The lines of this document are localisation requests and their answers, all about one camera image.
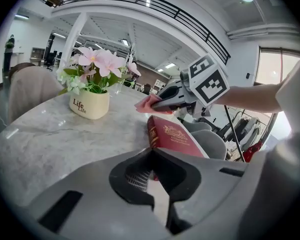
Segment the gray chair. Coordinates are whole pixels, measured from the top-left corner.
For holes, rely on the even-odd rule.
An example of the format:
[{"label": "gray chair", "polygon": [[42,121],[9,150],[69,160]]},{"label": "gray chair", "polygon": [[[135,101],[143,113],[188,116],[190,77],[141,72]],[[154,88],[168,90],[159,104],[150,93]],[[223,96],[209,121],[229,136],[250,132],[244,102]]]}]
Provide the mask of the gray chair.
[{"label": "gray chair", "polygon": [[184,120],[182,124],[189,131],[189,133],[193,133],[201,130],[211,131],[211,126],[205,122],[187,122]]},{"label": "gray chair", "polygon": [[209,158],[225,160],[227,147],[225,142],[216,133],[210,130],[198,130],[191,135],[203,148]]}]

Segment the cream ceramic pot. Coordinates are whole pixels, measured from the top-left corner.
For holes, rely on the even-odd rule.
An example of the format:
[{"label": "cream ceramic pot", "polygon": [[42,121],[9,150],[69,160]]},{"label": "cream ceramic pot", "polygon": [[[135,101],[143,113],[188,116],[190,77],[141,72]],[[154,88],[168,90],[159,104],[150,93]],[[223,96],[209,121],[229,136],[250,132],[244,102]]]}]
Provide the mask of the cream ceramic pot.
[{"label": "cream ceramic pot", "polygon": [[80,90],[80,94],[71,93],[69,106],[79,116],[88,119],[103,117],[109,110],[109,92],[93,93]]}]

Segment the white column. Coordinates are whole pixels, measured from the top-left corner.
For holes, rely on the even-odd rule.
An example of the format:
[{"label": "white column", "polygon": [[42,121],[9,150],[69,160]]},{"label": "white column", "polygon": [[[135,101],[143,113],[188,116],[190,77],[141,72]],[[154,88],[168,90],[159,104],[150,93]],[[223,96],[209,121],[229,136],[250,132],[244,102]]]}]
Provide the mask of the white column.
[{"label": "white column", "polygon": [[60,67],[63,67],[62,61],[69,61],[71,53],[72,53],[72,48],[75,46],[75,43],[78,39],[79,33],[84,27],[86,21],[88,19],[87,13],[86,12],[81,12],[79,17],[76,19],[73,27],[71,28],[71,31],[68,35],[68,38],[65,41],[65,45],[62,51],[62,56],[61,56],[61,63]]}]

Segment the round table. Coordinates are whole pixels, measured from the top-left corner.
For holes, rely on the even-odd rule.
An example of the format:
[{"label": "round table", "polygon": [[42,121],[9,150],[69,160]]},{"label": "round table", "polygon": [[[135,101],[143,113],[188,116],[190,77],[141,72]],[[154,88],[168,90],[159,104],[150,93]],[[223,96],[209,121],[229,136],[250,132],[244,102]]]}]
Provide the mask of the round table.
[{"label": "round table", "polygon": [[[72,112],[66,93],[31,109],[0,134],[0,187],[13,202],[26,206],[87,163],[149,147],[147,120],[151,114],[139,113],[134,107],[146,95],[118,85],[109,93],[109,111],[100,119],[89,120]],[[174,115],[155,115],[181,125]]]}]

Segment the book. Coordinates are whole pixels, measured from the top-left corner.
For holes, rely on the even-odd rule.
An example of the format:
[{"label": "book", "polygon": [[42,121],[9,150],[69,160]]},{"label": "book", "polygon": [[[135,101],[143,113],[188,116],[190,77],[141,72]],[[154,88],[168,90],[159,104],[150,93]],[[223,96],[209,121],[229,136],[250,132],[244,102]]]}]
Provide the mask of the book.
[{"label": "book", "polygon": [[152,115],[147,121],[147,128],[151,148],[166,148],[190,156],[204,157],[181,125]]}]

